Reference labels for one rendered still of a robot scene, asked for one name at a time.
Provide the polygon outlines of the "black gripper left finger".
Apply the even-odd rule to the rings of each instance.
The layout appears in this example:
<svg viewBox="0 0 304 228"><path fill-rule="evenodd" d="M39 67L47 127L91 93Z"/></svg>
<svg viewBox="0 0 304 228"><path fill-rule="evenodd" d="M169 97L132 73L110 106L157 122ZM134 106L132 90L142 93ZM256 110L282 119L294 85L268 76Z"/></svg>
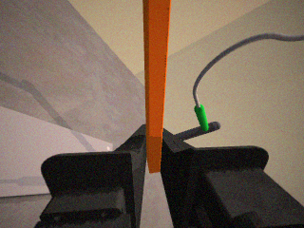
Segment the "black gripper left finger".
<svg viewBox="0 0 304 228"><path fill-rule="evenodd" d="M45 159L41 173L51 197L72 189L122 187L131 228L140 228L146 167L146 124L114 151L62 153Z"/></svg>

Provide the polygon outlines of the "orange handle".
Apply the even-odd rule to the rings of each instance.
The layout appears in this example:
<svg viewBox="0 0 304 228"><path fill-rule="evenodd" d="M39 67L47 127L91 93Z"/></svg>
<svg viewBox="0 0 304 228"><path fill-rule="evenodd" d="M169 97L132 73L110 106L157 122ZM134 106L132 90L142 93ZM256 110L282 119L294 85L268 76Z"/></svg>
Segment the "orange handle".
<svg viewBox="0 0 304 228"><path fill-rule="evenodd" d="M142 0L142 7L146 158L151 174L161 171L171 0Z"/></svg>

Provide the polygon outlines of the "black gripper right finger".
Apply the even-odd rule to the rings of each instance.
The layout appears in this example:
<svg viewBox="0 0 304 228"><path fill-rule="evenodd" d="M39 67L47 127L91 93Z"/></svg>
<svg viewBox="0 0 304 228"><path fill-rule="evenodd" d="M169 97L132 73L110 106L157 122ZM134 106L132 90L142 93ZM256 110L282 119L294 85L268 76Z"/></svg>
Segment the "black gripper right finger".
<svg viewBox="0 0 304 228"><path fill-rule="evenodd" d="M162 128L161 179L174 228L188 227L199 172L206 169L260 167L267 150L254 145L194 147Z"/></svg>

